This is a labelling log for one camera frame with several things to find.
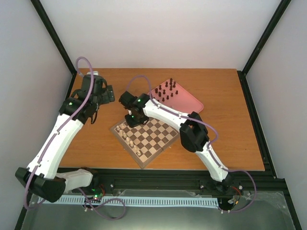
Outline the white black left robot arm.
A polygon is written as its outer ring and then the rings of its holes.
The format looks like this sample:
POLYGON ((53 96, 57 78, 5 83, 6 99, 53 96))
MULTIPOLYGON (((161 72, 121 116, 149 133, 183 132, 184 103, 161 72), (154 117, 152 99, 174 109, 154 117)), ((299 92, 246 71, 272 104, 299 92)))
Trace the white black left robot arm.
POLYGON ((67 98, 56 123, 37 156, 26 168, 18 168, 15 176, 27 189, 42 199, 56 202, 68 191, 84 188, 89 193, 100 187, 97 172, 87 167, 58 173, 59 164, 70 143, 89 120, 94 124, 102 104, 114 102, 114 91, 97 71, 83 77, 81 88, 67 98))

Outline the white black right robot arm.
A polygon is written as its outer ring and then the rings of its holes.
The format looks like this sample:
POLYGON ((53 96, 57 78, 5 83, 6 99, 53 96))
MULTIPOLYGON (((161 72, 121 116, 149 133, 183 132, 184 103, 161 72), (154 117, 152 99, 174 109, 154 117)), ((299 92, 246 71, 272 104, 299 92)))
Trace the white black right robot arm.
POLYGON ((144 93, 136 97, 125 91, 119 102, 129 111, 125 120, 130 127, 144 125, 154 118, 179 132, 182 147, 195 153, 209 171, 213 179, 210 189, 223 195, 231 190, 233 178, 212 148, 208 130, 198 113, 177 111, 144 93))

